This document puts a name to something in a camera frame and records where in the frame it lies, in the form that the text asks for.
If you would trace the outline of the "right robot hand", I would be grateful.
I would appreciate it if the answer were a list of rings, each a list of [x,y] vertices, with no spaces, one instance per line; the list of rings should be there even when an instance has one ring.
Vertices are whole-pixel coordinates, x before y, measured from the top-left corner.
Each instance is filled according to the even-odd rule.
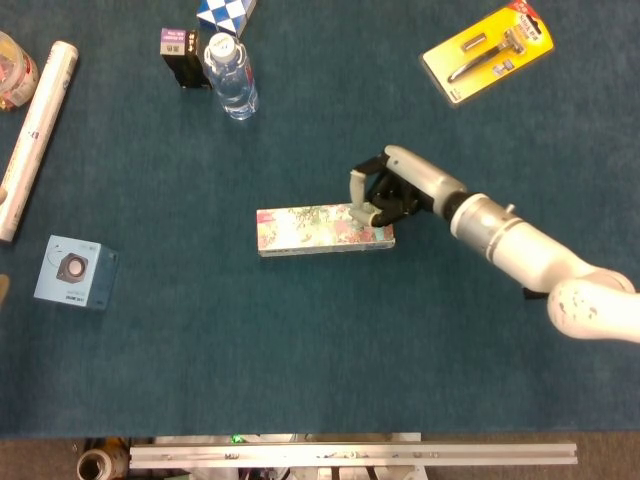
[[[459,180],[397,145],[355,166],[349,192],[349,214],[370,227],[392,225],[421,210],[449,221],[471,196]]]

